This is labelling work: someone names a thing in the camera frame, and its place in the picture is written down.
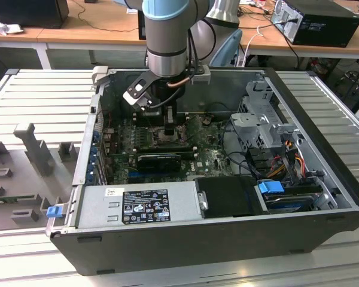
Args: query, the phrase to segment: red wire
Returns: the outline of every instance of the red wire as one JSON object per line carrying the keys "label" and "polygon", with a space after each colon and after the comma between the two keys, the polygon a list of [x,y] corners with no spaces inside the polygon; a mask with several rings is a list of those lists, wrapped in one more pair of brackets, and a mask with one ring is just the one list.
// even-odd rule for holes
{"label": "red wire", "polygon": [[302,166],[301,166],[302,175],[305,178],[306,177],[306,169],[305,169],[306,163],[305,163],[305,160],[302,159],[298,154],[295,154],[295,156],[298,157],[300,159],[300,161],[302,162]]}
{"label": "red wire", "polygon": [[271,170],[273,170],[273,168],[274,168],[274,162],[277,160],[277,159],[280,159],[281,157],[278,155],[278,156],[276,156],[274,159],[273,159],[273,161],[271,162]]}

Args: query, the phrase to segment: floor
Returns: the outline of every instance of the floor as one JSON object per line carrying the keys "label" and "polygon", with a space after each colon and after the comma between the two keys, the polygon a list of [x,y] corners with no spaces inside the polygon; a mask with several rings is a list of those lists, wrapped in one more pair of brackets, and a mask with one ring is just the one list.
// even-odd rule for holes
{"label": "floor", "polygon": [[[86,50],[49,50],[48,55],[55,69],[91,69],[94,67],[89,60]],[[144,67],[144,52],[131,51],[95,51],[97,65],[107,65],[112,68],[142,68]],[[271,57],[268,66],[277,71],[292,71],[296,59],[293,57]],[[258,66],[256,58],[250,66]],[[41,69],[35,50],[18,48],[0,48],[0,79],[8,68]],[[359,71],[355,60],[341,60],[337,68],[326,81],[327,85],[337,94],[345,94],[351,83],[344,82],[335,87],[345,71]],[[357,97],[347,97],[344,102],[352,108]]]}

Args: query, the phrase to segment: yellow wire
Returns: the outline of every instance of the yellow wire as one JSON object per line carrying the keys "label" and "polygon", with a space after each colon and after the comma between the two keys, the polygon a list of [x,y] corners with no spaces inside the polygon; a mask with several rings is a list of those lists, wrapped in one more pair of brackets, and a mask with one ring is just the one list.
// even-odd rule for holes
{"label": "yellow wire", "polygon": [[300,174],[303,176],[303,172],[302,172],[302,170],[303,170],[303,163],[302,163],[302,160],[301,160],[299,157],[295,157],[295,159],[296,159],[297,161],[299,161],[299,164],[300,164]]}
{"label": "yellow wire", "polygon": [[138,169],[135,169],[134,167],[127,166],[126,168],[127,168],[127,169],[133,169],[133,170],[135,170],[136,172],[138,171]]}
{"label": "yellow wire", "polygon": [[285,168],[285,165],[283,164],[279,169],[275,170],[274,172],[272,172],[270,175],[268,175],[268,178],[271,178],[273,176],[275,176],[278,172],[282,171]]}

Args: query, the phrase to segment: black computer case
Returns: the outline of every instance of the black computer case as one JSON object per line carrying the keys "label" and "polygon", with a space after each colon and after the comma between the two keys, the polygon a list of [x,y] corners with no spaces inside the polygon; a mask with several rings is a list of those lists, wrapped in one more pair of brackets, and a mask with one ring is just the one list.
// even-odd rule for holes
{"label": "black computer case", "polygon": [[294,45],[346,47],[359,26],[359,16],[329,0],[278,0],[272,23]]}
{"label": "black computer case", "polygon": [[5,24],[59,29],[68,14],[66,0],[0,0],[0,22]]}

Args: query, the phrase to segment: blue latch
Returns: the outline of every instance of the blue latch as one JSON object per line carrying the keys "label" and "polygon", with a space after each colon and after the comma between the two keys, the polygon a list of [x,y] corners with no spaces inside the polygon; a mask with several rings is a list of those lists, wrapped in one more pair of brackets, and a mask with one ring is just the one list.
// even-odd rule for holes
{"label": "blue latch", "polygon": [[62,206],[50,206],[47,210],[47,218],[62,217]]}
{"label": "blue latch", "polygon": [[261,193],[284,193],[285,190],[280,181],[263,181],[258,184]]}

